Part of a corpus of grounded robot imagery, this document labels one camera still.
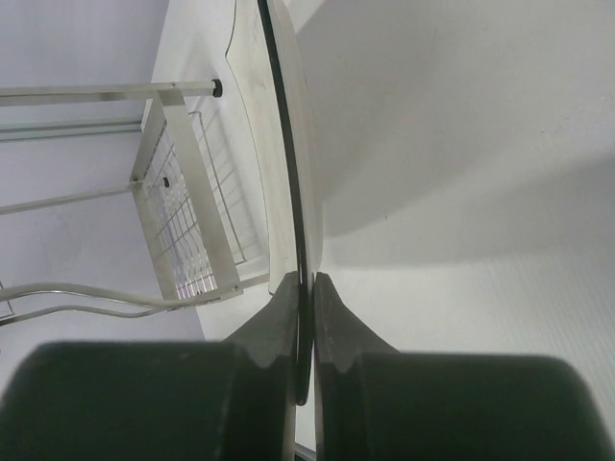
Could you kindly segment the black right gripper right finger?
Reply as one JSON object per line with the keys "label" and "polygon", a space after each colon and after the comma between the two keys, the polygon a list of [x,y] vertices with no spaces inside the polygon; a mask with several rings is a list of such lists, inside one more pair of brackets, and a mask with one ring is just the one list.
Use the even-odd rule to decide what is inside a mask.
{"label": "black right gripper right finger", "polygon": [[314,283],[321,460],[595,460],[599,413],[548,356],[400,352]]}

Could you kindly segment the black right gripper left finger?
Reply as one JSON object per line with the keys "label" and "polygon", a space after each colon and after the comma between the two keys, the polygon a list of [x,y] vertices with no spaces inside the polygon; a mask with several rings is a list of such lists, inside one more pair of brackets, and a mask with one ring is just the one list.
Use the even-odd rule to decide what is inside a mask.
{"label": "black right gripper left finger", "polygon": [[1,399],[5,460],[290,460],[301,285],[220,342],[51,343]]}

